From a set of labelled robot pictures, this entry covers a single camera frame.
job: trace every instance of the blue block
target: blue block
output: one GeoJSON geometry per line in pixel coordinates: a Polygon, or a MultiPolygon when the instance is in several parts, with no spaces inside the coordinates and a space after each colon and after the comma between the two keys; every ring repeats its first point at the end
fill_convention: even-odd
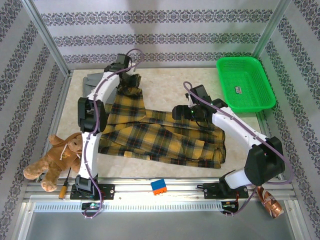
{"type": "Polygon", "coordinates": [[[158,181],[154,181],[151,183],[152,190],[158,190],[166,187],[166,183],[164,179],[160,179],[158,181]]]}

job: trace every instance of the orange block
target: orange block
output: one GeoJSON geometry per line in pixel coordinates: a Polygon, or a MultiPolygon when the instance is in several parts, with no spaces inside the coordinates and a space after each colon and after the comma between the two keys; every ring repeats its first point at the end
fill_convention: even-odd
{"type": "Polygon", "coordinates": [[[159,189],[157,189],[157,190],[154,190],[154,191],[153,191],[153,194],[154,194],[154,195],[163,194],[163,193],[165,193],[166,191],[167,191],[167,187],[165,186],[165,187],[159,188],[159,189]]]}

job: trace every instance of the patterned wallpaper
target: patterned wallpaper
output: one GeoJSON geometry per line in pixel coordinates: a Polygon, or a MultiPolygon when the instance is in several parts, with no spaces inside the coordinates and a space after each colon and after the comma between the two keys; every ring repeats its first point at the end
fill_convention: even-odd
{"type": "Polygon", "coordinates": [[[282,140],[311,239],[320,239],[320,1],[294,0],[260,56],[276,96],[264,111],[282,140]]]}
{"type": "Polygon", "coordinates": [[[0,240],[10,239],[23,169],[44,151],[64,76],[19,0],[0,0],[0,240]]]}
{"type": "Polygon", "coordinates": [[[223,56],[249,56],[279,0],[34,2],[68,66],[94,69],[132,48],[146,53],[146,68],[212,67],[223,56]]]}

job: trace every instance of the colorful block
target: colorful block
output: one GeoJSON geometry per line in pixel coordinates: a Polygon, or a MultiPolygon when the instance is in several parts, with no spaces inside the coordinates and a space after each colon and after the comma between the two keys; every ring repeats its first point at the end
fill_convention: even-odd
{"type": "Polygon", "coordinates": [[[162,194],[167,191],[167,186],[164,179],[152,182],[151,187],[154,195],[162,194]]]}

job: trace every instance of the copper object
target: copper object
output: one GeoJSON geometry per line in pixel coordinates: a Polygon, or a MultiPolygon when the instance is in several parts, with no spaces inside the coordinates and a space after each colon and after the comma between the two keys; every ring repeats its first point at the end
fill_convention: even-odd
{"type": "Polygon", "coordinates": [[[262,205],[272,218],[275,219],[285,212],[275,197],[266,191],[262,186],[258,186],[256,192],[258,193],[262,205]]]}

